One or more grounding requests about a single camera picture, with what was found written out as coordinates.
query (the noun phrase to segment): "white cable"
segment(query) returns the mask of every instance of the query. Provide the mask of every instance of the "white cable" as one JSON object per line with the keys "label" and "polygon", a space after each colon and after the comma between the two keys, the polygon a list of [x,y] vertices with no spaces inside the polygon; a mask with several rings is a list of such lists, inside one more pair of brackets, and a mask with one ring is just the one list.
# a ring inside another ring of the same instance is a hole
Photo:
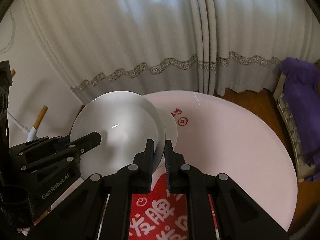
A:
{"label": "white cable", "polygon": [[0,55],[8,52],[8,51],[12,48],[13,43],[14,43],[14,37],[15,37],[15,34],[16,34],[16,21],[15,21],[14,18],[13,18],[13,14],[12,14],[11,7],[10,7],[10,9],[9,9],[9,12],[10,12],[11,20],[12,20],[12,34],[11,34],[11,39],[10,39],[10,41],[9,41],[9,43],[8,43],[7,46],[5,46],[3,49],[0,49]]}
{"label": "white cable", "polygon": [[16,124],[16,126],[18,126],[26,135],[28,135],[27,142],[38,139],[38,137],[36,136],[36,133],[37,133],[36,128],[32,127],[31,131],[30,131],[27,127],[24,127],[21,123],[19,123],[18,120],[15,119],[12,116],[12,114],[10,114],[9,112],[8,112],[8,117],[12,122],[14,122]]}
{"label": "white cable", "polygon": [[17,119],[15,119],[12,114],[8,112],[8,117],[11,119],[12,122],[14,122],[25,134],[28,134],[30,131],[27,127],[24,127],[21,123],[18,122]]}

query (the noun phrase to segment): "white plate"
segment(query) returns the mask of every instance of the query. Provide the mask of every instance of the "white plate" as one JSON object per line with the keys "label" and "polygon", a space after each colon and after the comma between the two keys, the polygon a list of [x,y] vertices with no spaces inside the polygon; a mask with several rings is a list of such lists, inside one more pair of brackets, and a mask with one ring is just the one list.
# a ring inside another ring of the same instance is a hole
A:
{"label": "white plate", "polygon": [[153,139],[153,171],[163,156],[165,130],[156,107],[141,95],[115,91],[91,101],[78,115],[70,142],[96,131],[101,135],[98,147],[81,155],[82,179],[93,173],[107,176],[132,163],[143,152],[147,139]]}
{"label": "white plate", "polygon": [[[164,124],[165,129],[165,137],[166,140],[171,140],[173,149],[176,146],[177,139],[178,139],[178,127],[177,123],[172,116],[172,114],[160,107],[156,106],[158,113],[161,116],[162,122]],[[164,155],[162,156],[161,162],[158,167],[164,164]],[[51,210],[53,210],[57,205],[59,205],[67,196],[69,196],[81,183],[83,182],[82,178],[79,178],[69,189],[67,189],[52,205]]]}

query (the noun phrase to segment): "white bowl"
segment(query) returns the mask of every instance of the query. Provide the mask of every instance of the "white bowl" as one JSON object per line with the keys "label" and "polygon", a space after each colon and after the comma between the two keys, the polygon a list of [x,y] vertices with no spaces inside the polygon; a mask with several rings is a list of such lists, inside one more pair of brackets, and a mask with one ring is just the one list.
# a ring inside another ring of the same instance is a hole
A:
{"label": "white bowl", "polygon": [[93,173],[107,176],[133,162],[143,152],[147,139],[155,147],[153,171],[163,156],[165,130],[156,107],[141,95],[115,91],[91,101],[78,115],[72,127],[70,142],[96,131],[99,146],[81,155],[81,178]]}

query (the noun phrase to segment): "white curtain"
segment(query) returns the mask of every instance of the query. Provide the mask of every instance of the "white curtain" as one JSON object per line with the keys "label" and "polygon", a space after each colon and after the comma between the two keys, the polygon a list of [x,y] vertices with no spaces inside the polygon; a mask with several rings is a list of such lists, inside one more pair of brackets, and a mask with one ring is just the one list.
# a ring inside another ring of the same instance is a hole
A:
{"label": "white curtain", "polygon": [[215,90],[274,90],[286,57],[320,59],[320,24],[305,0],[214,0]]}
{"label": "white curtain", "polygon": [[305,0],[23,0],[59,75],[84,103],[146,94],[274,90],[286,57],[320,58]]}
{"label": "white curtain", "polygon": [[[189,0],[23,3],[40,46],[74,92],[108,82],[83,101],[109,90],[198,90],[196,38]],[[170,72],[153,77],[167,68],[171,68]],[[183,71],[191,68],[189,74]],[[131,82],[127,79],[120,81],[120,87],[115,82],[123,76],[137,78],[143,72],[149,76],[144,75],[132,87],[125,87]]]}

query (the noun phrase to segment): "wooden floor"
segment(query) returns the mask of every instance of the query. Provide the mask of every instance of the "wooden floor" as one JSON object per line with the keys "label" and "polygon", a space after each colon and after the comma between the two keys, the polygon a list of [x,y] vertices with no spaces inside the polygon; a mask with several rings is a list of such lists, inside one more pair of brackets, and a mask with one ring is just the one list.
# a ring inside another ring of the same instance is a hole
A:
{"label": "wooden floor", "polygon": [[[236,93],[231,89],[226,89],[226,93],[222,98],[248,109],[268,124],[278,135],[286,147],[292,162],[295,163],[289,134],[269,90],[264,89],[259,93],[252,91]],[[320,180],[315,183],[300,182],[298,184],[296,211],[289,228],[289,235],[307,223],[319,203]]]}

